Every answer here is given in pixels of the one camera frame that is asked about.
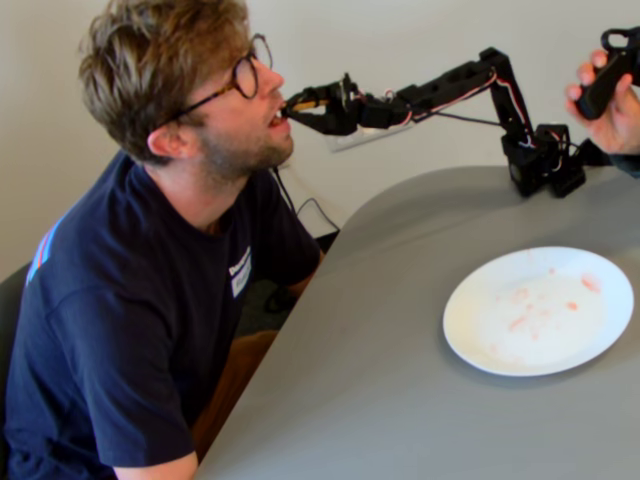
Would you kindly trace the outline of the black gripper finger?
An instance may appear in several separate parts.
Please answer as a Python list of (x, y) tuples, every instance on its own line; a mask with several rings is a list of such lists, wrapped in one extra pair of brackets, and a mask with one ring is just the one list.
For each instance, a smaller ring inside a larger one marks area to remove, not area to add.
[(291, 105), (287, 107), (287, 117), (323, 135), (348, 136), (357, 130), (356, 120), (341, 107)]
[(329, 103), (343, 103), (345, 90), (342, 81), (332, 82), (326, 85), (306, 87), (289, 98), (289, 105), (307, 104), (328, 105)]

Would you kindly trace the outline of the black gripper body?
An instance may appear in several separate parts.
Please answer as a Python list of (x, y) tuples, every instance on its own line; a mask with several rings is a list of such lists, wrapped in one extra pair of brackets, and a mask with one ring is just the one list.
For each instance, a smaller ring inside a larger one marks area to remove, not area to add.
[(360, 94), (354, 98), (352, 106), (356, 125), (363, 128), (388, 130), (406, 125), (413, 117), (411, 107), (395, 96)]

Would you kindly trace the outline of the operator bare hand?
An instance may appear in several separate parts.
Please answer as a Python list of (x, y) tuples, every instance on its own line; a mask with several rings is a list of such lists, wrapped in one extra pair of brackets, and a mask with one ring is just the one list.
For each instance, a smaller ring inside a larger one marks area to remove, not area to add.
[(589, 139), (607, 154), (639, 154), (639, 98), (636, 95), (631, 74), (625, 74), (617, 82), (615, 93), (607, 110), (596, 120), (587, 120), (578, 111), (576, 101), (582, 95), (582, 87), (595, 81), (595, 69), (603, 68), (608, 55), (598, 49), (591, 53), (590, 60), (577, 70), (578, 84), (569, 84), (565, 89), (567, 112), (586, 129)]

